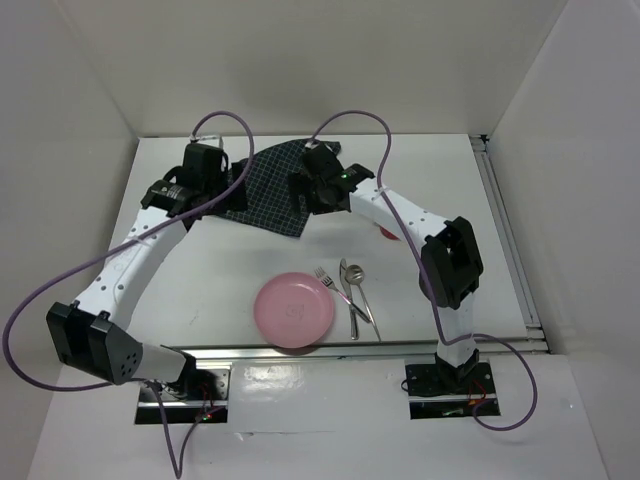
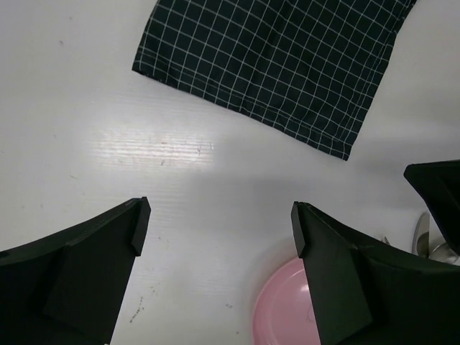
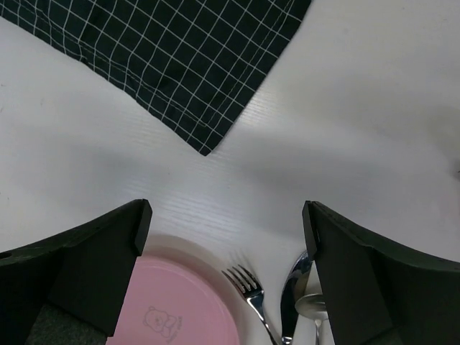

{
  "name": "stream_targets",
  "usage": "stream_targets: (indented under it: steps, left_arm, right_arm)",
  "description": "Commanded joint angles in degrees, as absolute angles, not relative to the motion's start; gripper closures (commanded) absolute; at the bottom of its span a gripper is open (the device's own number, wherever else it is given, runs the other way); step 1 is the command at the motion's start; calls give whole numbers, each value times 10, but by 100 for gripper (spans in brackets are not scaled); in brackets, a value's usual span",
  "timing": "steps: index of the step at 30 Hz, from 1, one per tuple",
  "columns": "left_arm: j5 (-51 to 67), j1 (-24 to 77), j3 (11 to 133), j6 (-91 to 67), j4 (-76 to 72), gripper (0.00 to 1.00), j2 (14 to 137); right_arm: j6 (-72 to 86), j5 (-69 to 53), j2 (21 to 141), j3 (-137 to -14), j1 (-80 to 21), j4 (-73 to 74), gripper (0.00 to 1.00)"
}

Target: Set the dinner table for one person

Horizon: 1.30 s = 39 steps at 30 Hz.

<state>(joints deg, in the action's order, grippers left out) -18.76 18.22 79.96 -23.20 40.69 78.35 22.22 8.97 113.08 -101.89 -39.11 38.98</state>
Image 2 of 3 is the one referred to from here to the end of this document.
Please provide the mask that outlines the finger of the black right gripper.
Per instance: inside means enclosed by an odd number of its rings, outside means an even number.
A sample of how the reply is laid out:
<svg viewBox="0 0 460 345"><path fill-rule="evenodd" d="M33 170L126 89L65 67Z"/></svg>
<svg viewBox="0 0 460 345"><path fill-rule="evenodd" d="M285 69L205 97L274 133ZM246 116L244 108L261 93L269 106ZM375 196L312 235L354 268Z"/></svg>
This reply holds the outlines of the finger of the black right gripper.
<svg viewBox="0 0 460 345"><path fill-rule="evenodd" d="M459 253L459 161L408 165L404 177L424 200L446 243Z"/></svg>

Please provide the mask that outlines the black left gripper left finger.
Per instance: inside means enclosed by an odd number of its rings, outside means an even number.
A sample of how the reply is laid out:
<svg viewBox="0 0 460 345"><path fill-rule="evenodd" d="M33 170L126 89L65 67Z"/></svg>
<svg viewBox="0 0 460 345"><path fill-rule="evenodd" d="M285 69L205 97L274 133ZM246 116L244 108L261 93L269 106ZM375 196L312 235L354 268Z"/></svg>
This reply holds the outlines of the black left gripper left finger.
<svg viewBox="0 0 460 345"><path fill-rule="evenodd" d="M1 252L2 344L110 344L151 207L133 198Z"/></svg>

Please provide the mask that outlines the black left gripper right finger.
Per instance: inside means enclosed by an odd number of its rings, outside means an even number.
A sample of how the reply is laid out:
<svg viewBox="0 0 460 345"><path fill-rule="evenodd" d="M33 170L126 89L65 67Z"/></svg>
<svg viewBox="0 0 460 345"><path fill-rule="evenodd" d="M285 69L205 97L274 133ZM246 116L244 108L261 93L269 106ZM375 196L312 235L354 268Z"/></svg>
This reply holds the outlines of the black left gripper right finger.
<svg viewBox="0 0 460 345"><path fill-rule="evenodd" d="M457 344L459 268L350 228L309 203L293 236L322 344Z"/></svg>

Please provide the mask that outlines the dark checked cloth napkin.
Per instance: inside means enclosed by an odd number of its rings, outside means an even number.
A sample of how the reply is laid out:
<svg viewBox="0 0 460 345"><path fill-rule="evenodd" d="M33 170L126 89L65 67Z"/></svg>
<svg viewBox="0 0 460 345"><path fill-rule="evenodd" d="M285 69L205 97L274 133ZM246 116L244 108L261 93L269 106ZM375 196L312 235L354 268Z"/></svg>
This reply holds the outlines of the dark checked cloth napkin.
<svg viewBox="0 0 460 345"><path fill-rule="evenodd" d="M413 1L159 1L133 71L347 160Z"/></svg>

